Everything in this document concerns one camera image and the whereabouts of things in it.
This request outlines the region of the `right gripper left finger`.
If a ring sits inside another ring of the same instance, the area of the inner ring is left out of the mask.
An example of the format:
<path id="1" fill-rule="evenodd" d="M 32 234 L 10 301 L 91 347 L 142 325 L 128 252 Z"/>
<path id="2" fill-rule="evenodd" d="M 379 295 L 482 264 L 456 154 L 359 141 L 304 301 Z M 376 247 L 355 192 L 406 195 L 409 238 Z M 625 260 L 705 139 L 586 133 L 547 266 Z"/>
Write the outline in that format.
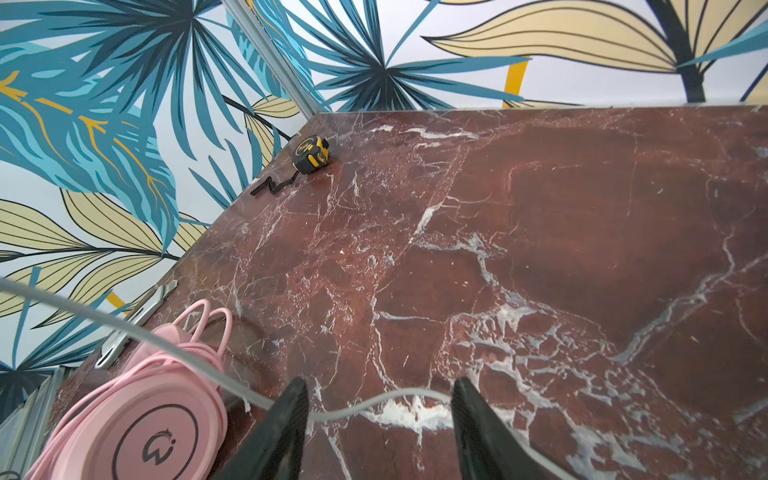
<path id="1" fill-rule="evenodd" d="M 308 414 L 306 382 L 294 378 L 237 453 L 212 478 L 298 479 Z"/>

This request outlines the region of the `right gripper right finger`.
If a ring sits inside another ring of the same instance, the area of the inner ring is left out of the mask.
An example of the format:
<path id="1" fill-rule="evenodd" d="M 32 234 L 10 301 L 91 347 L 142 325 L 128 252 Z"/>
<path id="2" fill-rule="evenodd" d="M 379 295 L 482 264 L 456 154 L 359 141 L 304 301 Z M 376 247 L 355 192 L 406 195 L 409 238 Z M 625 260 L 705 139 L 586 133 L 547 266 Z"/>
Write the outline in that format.
<path id="1" fill-rule="evenodd" d="M 546 478 L 468 378 L 454 382 L 450 405 L 464 480 Z"/>

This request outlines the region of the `pink cat-ear headphones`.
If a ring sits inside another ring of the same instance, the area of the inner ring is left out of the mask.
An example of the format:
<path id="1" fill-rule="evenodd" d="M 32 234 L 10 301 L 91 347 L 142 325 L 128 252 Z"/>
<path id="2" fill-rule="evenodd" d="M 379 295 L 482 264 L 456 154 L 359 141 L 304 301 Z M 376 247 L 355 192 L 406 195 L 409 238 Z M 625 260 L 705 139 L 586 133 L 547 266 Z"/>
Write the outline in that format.
<path id="1" fill-rule="evenodd" d="M 29 479 L 205 479 L 227 432 L 220 386 L 143 341 L 60 420 Z"/>

